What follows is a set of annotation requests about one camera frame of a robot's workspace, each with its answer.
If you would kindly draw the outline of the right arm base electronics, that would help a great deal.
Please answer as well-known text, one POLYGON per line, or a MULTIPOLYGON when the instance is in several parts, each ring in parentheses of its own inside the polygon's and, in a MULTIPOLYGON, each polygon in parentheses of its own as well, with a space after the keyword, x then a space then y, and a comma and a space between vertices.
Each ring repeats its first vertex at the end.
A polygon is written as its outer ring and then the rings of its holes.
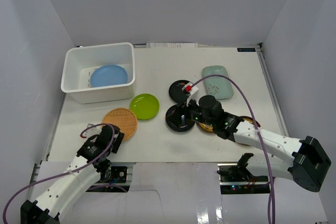
POLYGON ((270 193, 268 176, 254 176, 247 170, 252 153, 244 154, 237 163, 218 164, 220 192, 222 195, 248 195, 270 193))

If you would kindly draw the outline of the black glossy plate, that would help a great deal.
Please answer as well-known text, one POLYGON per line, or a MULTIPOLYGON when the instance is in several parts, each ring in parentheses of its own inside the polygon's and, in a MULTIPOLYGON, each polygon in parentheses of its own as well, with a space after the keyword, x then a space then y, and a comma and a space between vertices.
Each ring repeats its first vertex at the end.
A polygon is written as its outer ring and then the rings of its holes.
POLYGON ((165 122, 167 126, 175 132, 187 132, 193 128, 195 122, 187 118, 187 112, 185 110, 186 124, 179 124, 179 120, 176 114, 176 105, 171 106, 165 114, 165 122))

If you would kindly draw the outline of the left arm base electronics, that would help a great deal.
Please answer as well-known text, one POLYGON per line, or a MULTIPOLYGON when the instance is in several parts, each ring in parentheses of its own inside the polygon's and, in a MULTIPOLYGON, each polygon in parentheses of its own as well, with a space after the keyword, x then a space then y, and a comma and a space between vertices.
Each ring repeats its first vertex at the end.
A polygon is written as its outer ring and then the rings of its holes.
POLYGON ((130 188, 131 177, 132 174, 129 173, 127 166, 112 166, 87 192, 127 193, 130 188))

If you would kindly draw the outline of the blue round plate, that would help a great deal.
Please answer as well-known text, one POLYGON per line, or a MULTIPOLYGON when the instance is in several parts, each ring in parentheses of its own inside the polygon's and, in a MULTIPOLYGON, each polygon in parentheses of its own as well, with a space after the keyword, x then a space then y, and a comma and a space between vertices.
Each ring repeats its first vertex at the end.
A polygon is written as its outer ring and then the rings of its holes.
POLYGON ((90 85, 93 88, 126 84, 128 74, 118 65, 106 65, 96 69, 90 77, 90 85))

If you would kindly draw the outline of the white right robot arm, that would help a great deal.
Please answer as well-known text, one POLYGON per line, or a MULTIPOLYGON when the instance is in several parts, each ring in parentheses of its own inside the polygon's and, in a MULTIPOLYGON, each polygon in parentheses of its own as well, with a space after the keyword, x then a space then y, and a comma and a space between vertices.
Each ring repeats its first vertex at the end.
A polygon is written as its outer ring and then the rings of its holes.
POLYGON ((221 176, 245 182, 258 176, 293 180, 300 187, 317 193, 320 191, 331 160, 319 141, 311 136, 304 140, 282 136, 264 129, 257 129, 241 116, 222 109, 219 101, 206 95, 195 100, 177 104, 166 120, 176 127, 185 127, 188 122, 211 126, 220 138, 244 144, 262 151, 266 156, 257 157, 245 153, 235 166, 220 171, 221 176))

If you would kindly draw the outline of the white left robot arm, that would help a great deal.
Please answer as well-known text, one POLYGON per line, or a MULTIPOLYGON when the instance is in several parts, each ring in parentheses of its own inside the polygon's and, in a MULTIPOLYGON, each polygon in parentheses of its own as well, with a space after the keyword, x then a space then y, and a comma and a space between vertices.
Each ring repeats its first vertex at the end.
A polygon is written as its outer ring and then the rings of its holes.
POLYGON ((87 140, 77 151, 63 174, 35 200, 25 201, 20 208, 21 223, 61 223, 76 201, 95 183, 111 178, 108 156, 116 153, 124 138, 120 128, 112 124, 87 127, 87 140))

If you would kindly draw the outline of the woven bamboo round plate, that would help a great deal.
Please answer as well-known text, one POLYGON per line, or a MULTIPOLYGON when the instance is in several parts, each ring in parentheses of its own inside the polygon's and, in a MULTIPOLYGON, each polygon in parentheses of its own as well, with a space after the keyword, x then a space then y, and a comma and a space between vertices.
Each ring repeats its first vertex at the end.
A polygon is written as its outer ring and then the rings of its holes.
POLYGON ((138 127, 138 119, 135 114, 127 108, 116 108, 109 111, 102 119, 102 123, 117 126, 124 134, 123 142, 130 139, 138 127))

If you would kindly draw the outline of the green round plate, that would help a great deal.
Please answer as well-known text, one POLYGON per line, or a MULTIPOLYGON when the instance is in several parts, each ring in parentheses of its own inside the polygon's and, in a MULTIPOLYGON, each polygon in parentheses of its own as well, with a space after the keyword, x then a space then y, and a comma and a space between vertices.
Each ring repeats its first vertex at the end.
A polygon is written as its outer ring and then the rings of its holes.
POLYGON ((148 93, 139 94, 130 102, 129 109, 139 120, 149 120, 155 117, 160 109, 158 99, 148 93))

